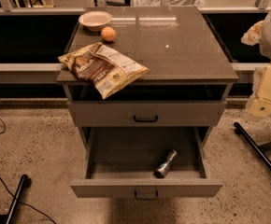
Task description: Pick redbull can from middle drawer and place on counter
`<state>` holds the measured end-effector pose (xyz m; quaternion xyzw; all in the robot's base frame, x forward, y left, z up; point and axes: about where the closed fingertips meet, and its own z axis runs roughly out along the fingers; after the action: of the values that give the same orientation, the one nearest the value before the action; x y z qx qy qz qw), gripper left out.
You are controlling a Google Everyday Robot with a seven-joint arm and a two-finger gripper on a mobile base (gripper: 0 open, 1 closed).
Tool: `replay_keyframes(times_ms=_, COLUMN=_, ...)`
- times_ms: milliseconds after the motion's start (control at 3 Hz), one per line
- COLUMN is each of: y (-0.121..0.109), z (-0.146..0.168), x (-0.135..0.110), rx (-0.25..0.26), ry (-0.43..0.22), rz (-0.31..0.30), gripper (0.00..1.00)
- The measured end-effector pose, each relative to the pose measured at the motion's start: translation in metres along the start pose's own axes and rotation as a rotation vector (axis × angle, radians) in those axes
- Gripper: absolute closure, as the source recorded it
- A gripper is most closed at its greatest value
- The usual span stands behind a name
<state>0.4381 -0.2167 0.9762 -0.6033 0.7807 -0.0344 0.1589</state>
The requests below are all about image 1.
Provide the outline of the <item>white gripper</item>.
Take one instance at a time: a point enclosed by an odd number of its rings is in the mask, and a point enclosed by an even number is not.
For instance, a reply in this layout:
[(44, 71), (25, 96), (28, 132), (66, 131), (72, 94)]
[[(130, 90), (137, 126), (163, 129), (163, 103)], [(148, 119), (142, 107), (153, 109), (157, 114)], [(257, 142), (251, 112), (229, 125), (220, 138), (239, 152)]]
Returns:
[[(263, 21), (254, 23), (241, 37), (245, 45), (254, 46), (260, 43)], [(271, 63), (265, 68), (255, 70), (255, 98), (249, 99), (246, 112), (250, 117), (264, 119), (271, 115)]]

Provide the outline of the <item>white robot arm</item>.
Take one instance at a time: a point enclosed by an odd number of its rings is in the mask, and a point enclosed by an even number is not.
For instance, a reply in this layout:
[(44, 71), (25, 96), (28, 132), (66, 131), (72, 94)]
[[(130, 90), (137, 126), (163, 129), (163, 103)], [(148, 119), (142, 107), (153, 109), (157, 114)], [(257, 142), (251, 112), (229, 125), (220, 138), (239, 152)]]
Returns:
[(265, 119), (271, 115), (271, 10), (262, 21), (254, 23), (241, 37), (245, 45), (260, 45), (260, 53), (270, 60), (253, 74), (252, 95), (245, 107), (246, 119)]

